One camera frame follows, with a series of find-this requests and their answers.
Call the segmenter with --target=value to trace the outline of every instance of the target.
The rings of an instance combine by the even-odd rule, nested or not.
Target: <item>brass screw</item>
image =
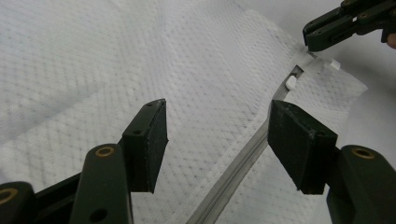
[[[352,149],[352,153],[356,156],[364,158],[366,160],[371,160],[375,157],[375,154],[367,149],[355,147]]]
[[[101,147],[95,151],[95,155],[98,157],[107,157],[114,152],[114,147]]]
[[[11,201],[18,194],[18,190],[14,188],[0,190],[0,204]]]

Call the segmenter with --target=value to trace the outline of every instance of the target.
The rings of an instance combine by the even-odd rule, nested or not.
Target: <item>gray zipper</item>
[[[299,78],[303,72],[304,70],[296,65],[276,90],[273,100],[284,100],[289,92],[288,88],[286,88],[286,82],[289,77],[295,76]],[[268,146],[268,119],[233,159],[226,171],[198,205],[187,223],[216,222],[245,175]]]

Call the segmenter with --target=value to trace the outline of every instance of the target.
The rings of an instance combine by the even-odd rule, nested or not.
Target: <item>zipper teeth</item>
[[[276,90],[273,100],[284,100],[289,90],[286,82],[290,76],[299,78],[304,70],[296,65]],[[233,159],[226,171],[198,205],[187,223],[214,223],[250,168],[268,146],[268,117],[259,130]]]

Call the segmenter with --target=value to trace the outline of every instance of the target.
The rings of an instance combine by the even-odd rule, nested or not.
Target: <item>zipper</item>
[[[304,70],[299,65],[296,65],[276,90],[272,99],[284,100],[289,92],[286,87],[288,79],[291,76],[295,76],[298,79],[303,72]],[[263,153],[264,149],[267,148],[268,121],[269,116],[267,116],[264,124],[242,148],[212,189],[206,194],[187,223],[216,222],[245,175]]]

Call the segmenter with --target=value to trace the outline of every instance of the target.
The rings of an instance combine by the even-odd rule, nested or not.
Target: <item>textured white fabric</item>
[[[351,104],[365,90],[340,70],[324,68],[315,60],[297,81],[285,101],[294,103],[339,133]],[[312,223],[324,195],[303,195],[270,147],[267,147],[227,204],[218,223]]]
[[[170,141],[156,193],[132,194],[136,223],[186,222],[304,56],[226,0],[4,0],[0,31],[2,183],[38,191],[80,172],[144,103],[167,100]]]

